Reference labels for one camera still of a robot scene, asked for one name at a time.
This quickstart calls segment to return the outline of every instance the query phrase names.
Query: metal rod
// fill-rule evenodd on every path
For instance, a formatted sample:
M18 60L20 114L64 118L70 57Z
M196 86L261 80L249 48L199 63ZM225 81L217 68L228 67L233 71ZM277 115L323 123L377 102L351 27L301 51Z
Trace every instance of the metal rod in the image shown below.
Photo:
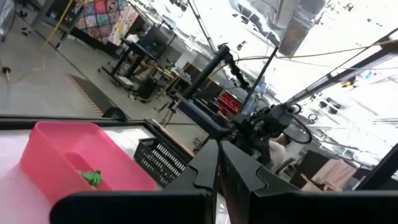
M257 80L254 82L253 86L250 88L248 95L246 95L245 99L243 100L243 103L239 109L238 113L241 113L242 110L244 109L244 107L247 105L247 103L250 100L251 95L254 93L254 90L256 89L256 86L259 84L259 82L261 81L262 77L264 76L267 67L269 66L269 64L271 63L271 60L275 57L276 52L278 52L279 48L276 47L274 49L274 51L272 52L271 56L269 57L269 59L267 60L266 64L263 66L259 76L257 77Z
M390 40L390 36L392 34L394 34L395 32L398 32L398 29L394 29L392 32L388 33L386 36L384 36L383 38L379 39L378 41L376 41L376 43L379 42L384 42L387 40ZM299 102L301 100L306 99L307 97L315 94L315 93L319 93L322 90L333 86L334 84L353 77L359 73L361 73L361 70L357 70L357 68L363 68L363 69L367 69L367 68L372 68L376 65L379 65L382 62L385 62L386 60L391 59L392 57L396 56L397 53L397 49L398 49L398 44L387 44L387 45L382 45L381 46L381 50L377 51L376 53L370 55L368 58L358 62L357 64L353 65L351 68L353 69L347 69L341 73L339 73L336 76L332 76L331 72L327 73L325 76L321 77L319 80L317 80L316 82L314 82L313 84L309 85L307 88L305 88L304 90L298 92L297 94L295 94L294 96L292 96L290 99L287 100L288 103L296 103ZM312 85L320 82L321 80L325 80L324 82L321 82L319 84L316 85L315 88L309 88Z
M345 126L345 125L339 125L339 126L322 126L322 125L307 125L309 128L315 128L315 129L321 129L321 130L331 130L331 129L348 129L350 127Z
M224 60L224 58L229 54L229 47L227 45L222 45L217 51L216 55L211 59L211 61L206 65L206 67L199 73L197 78L192 82L192 85L187 88L183 97L185 99L192 98L194 92L196 92L199 86L211 75L212 71L217 67L217 65Z
M396 144L356 190L379 190L398 169L398 144Z
M195 2L193 2L193 0L188 0L188 4L192 9L193 14L195 15L195 19L198 21L200 29L203 33L203 35L206 37L207 42L209 43L210 49L213 51L213 53L216 52L216 47L210 37L210 34L208 33L206 27L205 27L205 23L203 22L203 20L200 17L199 14L199 10L195 4Z

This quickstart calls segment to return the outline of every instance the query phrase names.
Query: desk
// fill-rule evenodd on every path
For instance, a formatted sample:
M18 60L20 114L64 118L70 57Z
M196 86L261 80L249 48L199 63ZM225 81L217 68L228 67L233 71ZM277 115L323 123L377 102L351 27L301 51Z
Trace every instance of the desk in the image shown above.
M104 70L110 77L112 77L114 80L116 80L118 83L121 82L121 80L117 79L115 77L116 73L119 71L121 68L122 64L126 61L128 58L129 54L131 52L134 52L137 57L135 61L133 61L132 65L129 67L127 70L127 74L125 78L129 79L132 75L134 75L134 72L136 71L137 67L141 64L142 60L148 56L151 60L156 60L156 58L147 52L145 49L143 49L139 44L134 43L134 42L128 42L126 39L121 39L122 43L127 44L129 48L123 53L123 56L120 58L116 66L112 69L112 71L108 71L105 67L101 67L102 70Z

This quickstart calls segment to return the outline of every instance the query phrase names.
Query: red container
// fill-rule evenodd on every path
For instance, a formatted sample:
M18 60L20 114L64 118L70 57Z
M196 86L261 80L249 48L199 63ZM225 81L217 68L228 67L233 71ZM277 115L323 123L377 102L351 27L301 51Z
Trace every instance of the red container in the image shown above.
M98 190L155 189L152 178L93 123L38 122L19 164L52 205L93 190L78 170L100 170Z

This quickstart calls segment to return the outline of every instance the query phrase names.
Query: black basket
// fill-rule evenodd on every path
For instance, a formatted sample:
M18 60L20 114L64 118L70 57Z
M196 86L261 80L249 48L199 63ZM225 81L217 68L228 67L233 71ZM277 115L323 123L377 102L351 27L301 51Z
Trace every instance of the black basket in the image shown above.
M157 138L140 139L134 159L162 187L177 178L187 166L183 158Z

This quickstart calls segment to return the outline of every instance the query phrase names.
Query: cable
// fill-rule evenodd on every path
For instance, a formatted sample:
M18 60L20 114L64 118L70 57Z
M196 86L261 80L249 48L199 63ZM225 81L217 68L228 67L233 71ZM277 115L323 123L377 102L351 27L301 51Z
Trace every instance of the cable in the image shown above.
M1 15L2 12L3 12L3 7L4 7L4 3L5 3L5 2L6 2L6 0L4 0L3 4L2 4L2 6L1 6L0 15ZM15 18L16 18L16 17L17 17L17 1L14 0L14 15L13 15L13 17L12 17L11 25L10 25L10 28L8 28L6 34L4 34L3 37L1 37L1 42L6 41L6 37L7 37L8 34L10 33L12 27L14 26L14 22L15 22Z
M368 46L364 46L364 47L356 47L356 48L352 48L352 49L345 49L345 50L337 50L334 52L325 52L325 53L320 53L320 54L311 54L311 55L299 55L299 56L292 56L292 57L288 57L288 56L283 56L283 57L276 57L276 58L305 58L305 57L318 57L318 56L324 56L324 55L331 55L331 54L338 54L338 53L343 53L343 52L349 52L352 50L360 50L360 49L368 49L370 47L375 47L375 46L380 46L380 45L386 45L386 44L392 44L397 42L398 40L387 40L384 42L380 42L380 43L375 43L372 45L368 45Z
M391 68L345 68L345 67L336 67L336 66L332 66L332 65L319 65L319 64L308 63L308 62L299 62L299 61L296 61L296 60L289 60L289 59L281 59L281 60L286 60L288 62L302 63L302 64L306 64L306 65L319 66L319 67L340 68L340 69L347 69L347 70L370 71L370 70L388 70L388 69L397 69L398 68L398 67L391 67Z
M236 54L236 56L238 56L238 59L236 60L236 65L238 65L238 62L241 59L241 57L239 56L239 54L235 50L230 49L229 51L234 52Z
M60 17L60 20L57 22L57 24L55 25L54 29L51 31L50 35L47 37L47 39L45 40L45 42L43 43L43 45L40 47L39 54L40 54L40 56L41 56L42 58L44 58L44 56L45 56L45 55L44 55L44 53L45 53L45 47L46 47L47 44L51 41L51 39L52 39L52 37L54 36L55 32L58 30L58 28L59 28L59 26L61 25L63 19L64 19L65 16L67 15L67 12L68 12L70 6L72 5L72 2L73 2L73 1L74 1L74 0L69 0L69 3L68 3L68 5L66 6L64 12L62 13L62 15L61 15L61 17ZM26 77L28 77L28 76L30 75L30 72L31 72L31 71L33 71L33 70L36 70L36 71L37 71L37 70L42 70L42 69L44 69L44 68L45 68L45 58L44 58L44 63L43 63L42 68L33 68L33 64L34 64L34 63L32 62L32 65L30 66L30 67L31 67L31 70L30 70L30 71L26 72L22 77L20 77L20 78L17 79L17 80L9 80L9 83L13 83L13 84L18 83L18 82L22 81L23 79L25 79Z
M297 106L297 107L301 108L301 106L300 106L299 104L297 104L297 103L292 104L292 106ZM311 131L306 127L306 125L303 124L303 123L302 123L298 118L296 118L293 114L290 114L290 113L287 113L287 114L288 114L289 116L291 116L294 120L296 120L296 122L298 122L298 124L299 124L301 127L303 127L303 129L305 130L305 132L306 132L307 135L308 135L308 139L307 139L306 141L299 141L299 140L297 140L297 139L295 139L295 138L292 138L292 137L289 136L288 134L286 134L285 131L283 131L283 133L286 134L289 138L291 138L291 140L293 140L293 141L295 141L295 142L297 142L297 143L299 143L299 144L308 144L308 143L312 142L312 133L311 133Z

